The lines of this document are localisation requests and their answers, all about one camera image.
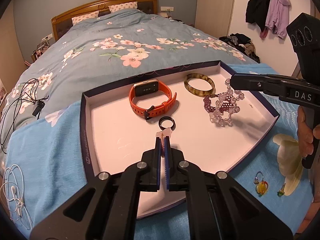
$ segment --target black jacket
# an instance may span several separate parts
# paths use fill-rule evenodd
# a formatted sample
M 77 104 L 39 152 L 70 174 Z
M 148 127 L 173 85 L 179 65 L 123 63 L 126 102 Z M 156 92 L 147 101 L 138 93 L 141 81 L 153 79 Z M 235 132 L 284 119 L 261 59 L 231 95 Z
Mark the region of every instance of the black jacket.
M 261 31 L 266 26 L 270 0 L 250 0 L 245 14 L 245 22 L 257 23 Z

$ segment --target wall outlet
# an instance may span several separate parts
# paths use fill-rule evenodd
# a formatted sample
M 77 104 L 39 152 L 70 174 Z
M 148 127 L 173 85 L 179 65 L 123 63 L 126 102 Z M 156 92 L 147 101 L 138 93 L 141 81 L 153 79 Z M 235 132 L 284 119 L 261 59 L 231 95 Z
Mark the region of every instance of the wall outlet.
M 172 11 L 173 12 L 173 7 L 161 6 L 160 11 Z
M 48 36 L 44 37 L 41 41 L 45 41 L 46 39 L 47 39 L 47 40 L 50 40 L 50 39 L 52 39 L 52 38 L 53 38 L 53 35 L 52 35 L 52 33 L 51 33 L 51 34 L 49 34 Z

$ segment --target pile of clothes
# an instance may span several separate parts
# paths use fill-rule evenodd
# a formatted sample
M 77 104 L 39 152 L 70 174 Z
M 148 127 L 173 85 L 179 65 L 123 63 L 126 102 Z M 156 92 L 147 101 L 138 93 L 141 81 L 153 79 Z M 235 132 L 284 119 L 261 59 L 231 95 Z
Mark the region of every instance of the pile of clothes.
M 244 34 L 230 34 L 230 36 L 220 37 L 219 40 L 224 41 L 226 44 L 236 48 L 243 54 L 252 58 L 254 61 L 260 63 L 260 58 L 256 55 L 256 49 L 251 39 Z

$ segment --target green charm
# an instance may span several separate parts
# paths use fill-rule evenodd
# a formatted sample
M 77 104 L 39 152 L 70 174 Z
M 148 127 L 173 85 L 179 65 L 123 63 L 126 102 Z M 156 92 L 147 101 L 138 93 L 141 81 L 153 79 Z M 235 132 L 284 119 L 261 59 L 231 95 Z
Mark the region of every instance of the green charm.
M 278 193 L 277 193 L 277 195 L 278 195 L 279 197 L 282 197 L 282 196 L 284 195 L 284 187 L 285 187 L 285 183 L 283 184 L 281 190 L 279 190 Z

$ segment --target orange watch strap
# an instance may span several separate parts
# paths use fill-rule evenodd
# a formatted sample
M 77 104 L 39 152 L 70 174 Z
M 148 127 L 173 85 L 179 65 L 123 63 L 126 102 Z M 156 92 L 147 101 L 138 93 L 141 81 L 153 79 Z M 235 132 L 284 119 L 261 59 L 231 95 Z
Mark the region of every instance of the orange watch strap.
M 176 101 L 177 93 L 175 93 L 174 96 L 172 97 L 171 90 L 168 88 L 168 86 L 166 86 L 161 81 L 158 81 L 158 91 L 162 91 L 163 93 L 165 93 L 165 95 L 168 97 L 168 100 L 166 102 L 163 102 L 159 106 L 155 106 L 154 109 L 150 109 L 148 111 L 149 118 L 166 113 L 173 106 L 174 102 Z M 137 115 L 145 117 L 145 111 L 147 111 L 148 109 L 144 109 L 144 108 L 136 106 L 133 103 L 134 97 L 135 97 L 135 91 L 134 91 L 134 87 L 132 86 L 130 89 L 130 92 L 129 92 L 129 101 L 130 101 L 131 108 Z

